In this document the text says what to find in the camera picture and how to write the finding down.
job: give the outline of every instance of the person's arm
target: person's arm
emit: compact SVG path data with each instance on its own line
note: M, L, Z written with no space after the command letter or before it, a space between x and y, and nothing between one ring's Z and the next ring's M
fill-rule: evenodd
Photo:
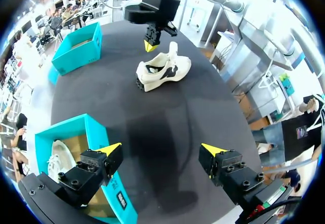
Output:
M318 159L318 157L320 156L320 154L321 154L321 144L314 150L314 153L311 156L311 159L312 160Z
M16 133L16 136L13 140L11 140L11 147L17 147L19 136L22 136L25 133L25 129L19 129Z

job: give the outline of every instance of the chair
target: chair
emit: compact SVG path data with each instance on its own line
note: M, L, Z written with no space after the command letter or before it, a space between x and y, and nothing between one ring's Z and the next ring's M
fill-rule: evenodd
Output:
M60 17L53 17L50 24L51 31L53 32L53 36L55 37L55 47L54 51L56 52L57 42L63 41L63 37L61 34L62 29L62 19Z
M36 38L32 45L33 45L34 47L36 47L36 49L37 49L37 51L38 51L38 53L39 53L40 55L43 54L43 53L45 52L43 46L41 45L41 41L40 41L39 38Z
M62 19L60 17L53 17L50 28L54 31L54 36L59 36L60 41L63 40L61 35Z
M102 7L92 9L90 12L92 12L94 18L101 17L103 15Z

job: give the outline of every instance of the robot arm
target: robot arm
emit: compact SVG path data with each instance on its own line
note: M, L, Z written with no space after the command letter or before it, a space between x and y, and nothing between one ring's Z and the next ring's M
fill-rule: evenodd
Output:
M75 167L66 173L58 174L59 183L54 182L45 173L39 176L30 174L18 183L18 187L33 212L49 218L51 209L45 204L47 198L54 199L55 203L63 201L75 208L87 205L102 185L107 186L122 161L121 143L99 150L88 149L80 154L80 161Z
M283 185L280 179L264 184L262 172L256 173L242 161L242 155L234 150L224 150L201 144L199 162L215 186L221 186L235 205L243 212L236 224L275 223L273 216L287 201L292 187Z
M177 35L174 20L180 0L142 0L139 5L125 7L125 19L136 24L148 24L144 38L147 52L153 51L160 44L161 31L171 36Z

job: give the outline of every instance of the shoelace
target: shoelace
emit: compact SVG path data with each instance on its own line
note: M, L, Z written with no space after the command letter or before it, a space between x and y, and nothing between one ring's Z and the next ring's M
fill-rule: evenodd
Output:
M48 162L48 174L58 174L61 170L61 161L57 154L51 155Z

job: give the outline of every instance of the person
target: person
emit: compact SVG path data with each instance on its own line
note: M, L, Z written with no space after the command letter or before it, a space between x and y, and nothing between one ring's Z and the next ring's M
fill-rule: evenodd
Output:
M312 159L319 157L321 127L309 131L307 129L315 123L322 106L322 101L313 95L305 97L299 106L302 115L252 131L255 142L272 145L272 149L259 155L263 167L273 167L290 161L312 146L314 146Z
M8 125L10 127L15 127L18 130L14 138L12 137L12 134L1 134L2 149L0 150L3 159L5 159L2 162L2 165L6 166L6 169L7 166L9 168L13 167L13 177L18 182L24 176L30 173L30 167L28 165L27 159L27 144L26 141L23 140L23 135L26 133L25 126L27 124L27 117L24 114L20 113L17 117L16 124L9 122L7 116L10 110L11 107L7 106L3 114L1 115L1 121L3 124ZM0 125L0 129L1 131L4 131L4 126Z
M53 16L54 16L53 18L59 18L60 21L61 21L61 23L63 23L62 18L61 18L61 12L60 12L60 9L59 8L56 8L55 9ZM70 25L70 28L69 29L65 29L61 25L59 28L56 28L55 30L56 31L60 30L62 37L65 38L65 36L67 36L72 31L74 31L75 28L76 28L75 25Z
M77 18L72 18L73 15L75 15L79 10L75 9L74 11L72 10L72 4L67 5L67 9L65 12L62 13L62 25L63 26L68 26L68 25L76 25L78 23Z
M47 33L45 33L46 27L38 25L37 27L39 29L38 37L40 39L41 45L45 45L50 42L51 36Z
M82 1L80 0L76 0L76 4L72 7L72 10L76 10L76 9L79 9L81 7L81 3Z
M34 88L38 83L40 67L43 64L43 59L33 46L30 38L23 35L19 30L15 36L17 42L14 43L13 55L16 59L22 62L22 68L19 76L25 80L30 87Z
M280 172L271 177L272 179L283 179L285 183L294 188L294 192L297 193L300 188L300 174L297 169L290 170L288 172Z

